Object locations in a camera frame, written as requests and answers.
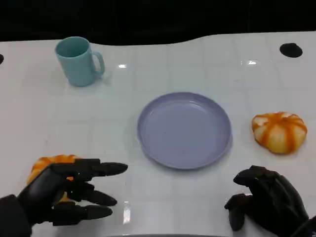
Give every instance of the light blue mug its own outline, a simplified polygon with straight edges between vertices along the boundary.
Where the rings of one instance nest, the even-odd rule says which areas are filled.
[[[65,38],[56,45],[55,53],[71,85],[90,85],[105,72],[102,55],[91,51],[90,43],[85,38]],[[95,69],[93,55],[99,60],[100,71]]]

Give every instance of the plate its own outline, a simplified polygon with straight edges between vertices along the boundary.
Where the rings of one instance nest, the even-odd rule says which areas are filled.
[[[176,169],[212,164],[229,149],[230,120],[213,100],[190,92],[163,95],[141,112],[138,139],[146,156]]]

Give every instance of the table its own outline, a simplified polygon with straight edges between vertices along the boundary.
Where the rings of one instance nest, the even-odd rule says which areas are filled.
[[[299,58],[279,47],[295,42]],[[76,154],[129,164],[126,173],[95,179],[118,199],[113,215],[78,226],[34,227],[34,237],[103,237],[127,234],[270,236],[247,220],[233,234],[225,202],[248,192],[233,177],[250,165],[285,175],[316,214],[316,42],[315,32],[218,35],[170,45],[92,45],[103,54],[107,74],[95,84],[68,84],[54,55],[56,40],[1,42],[0,195],[18,194],[34,161]],[[231,151],[214,165],[175,171],[144,157],[136,138],[141,109],[159,95],[190,91],[208,96],[228,113]],[[254,141],[254,115],[289,111],[309,133],[301,149],[275,156]]]

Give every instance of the robotic hand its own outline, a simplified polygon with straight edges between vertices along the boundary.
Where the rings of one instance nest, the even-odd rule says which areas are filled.
[[[126,164],[100,163],[99,159],[76,159],[75,163],[55,163],[46,167],[17,197],[29,223],[52,222],[54,226],[75,225],[112,214],[108,206],[117,201],[87,183],[93,177],[117,175],[127,170]],[[79,206],[73,201],[58,202],[67,192],[68,198],[87,200],[97,205]]]
[[[233,231],[242,228],[247,215],[279,237],[316,235],[316,217],[309,220],[300,195],[284,176],[251,166],[241,171],[234,182],[247,186],[252,195],[237,194],[226,203]]]

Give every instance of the orange and white pumpkin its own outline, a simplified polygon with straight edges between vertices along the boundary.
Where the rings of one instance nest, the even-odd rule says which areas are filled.
[[[29,175],[29,177],[27,179],[27,184],[32,182],[36,178],[36,176],[38,176],[42,172],[42,170],[45,169],[46,166],[48,166],[52,163],[74,163],[75,159],[78,159],[78,158],[79,157],[77,157],[75,155],[69,155],[69,156],[58,155],[58,156],[54,156],[54,157],[39,158],[32,167],[31,174]],[[67,193],[64,193],[64,196],[62,197],[62,199],[60,201],[68,201]]]
[[[297,150],[307,134],[303,120],[286,112],[256,115],[252,119],[252,131],[260,145],[277,154]]]

